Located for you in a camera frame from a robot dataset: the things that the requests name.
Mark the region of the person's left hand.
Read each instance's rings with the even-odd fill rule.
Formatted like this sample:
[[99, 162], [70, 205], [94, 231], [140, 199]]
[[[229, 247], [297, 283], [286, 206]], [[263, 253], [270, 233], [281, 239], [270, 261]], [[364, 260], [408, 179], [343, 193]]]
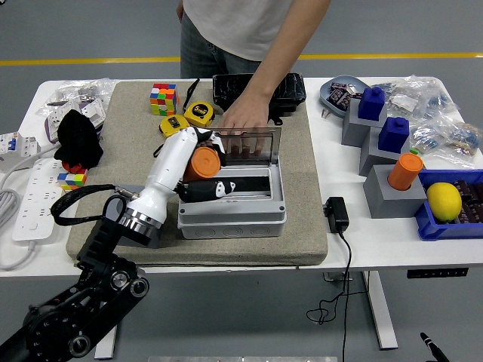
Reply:
[[242, 94], [223, 113], [220, 127], [226, 130], [266, 127], [269, 118], [269, 97], [255, 93]]

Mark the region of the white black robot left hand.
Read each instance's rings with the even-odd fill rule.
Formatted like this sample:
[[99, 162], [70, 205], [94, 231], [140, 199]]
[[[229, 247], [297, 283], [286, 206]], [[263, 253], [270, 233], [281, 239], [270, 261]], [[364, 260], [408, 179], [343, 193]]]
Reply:
[[199, 143], [211, 141], [224, 153], [218, 133], [198, 127], [185, 128], [168, 137], [149, 172], [144, 189], [126, 207], [121, 224], [140, 231], [158, 229], [167, 218], [167, 204], [177, 193], [186, 167]]

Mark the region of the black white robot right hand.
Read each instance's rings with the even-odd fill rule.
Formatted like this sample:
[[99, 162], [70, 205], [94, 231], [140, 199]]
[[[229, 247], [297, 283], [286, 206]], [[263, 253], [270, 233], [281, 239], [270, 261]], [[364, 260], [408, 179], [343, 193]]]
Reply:
[[432, 356], [437, 362], [449, 362], [449, 359], [445, 353], [425, 333], [420, 333], [420, 338], [423, 340], [426, 347], [431, 351]]

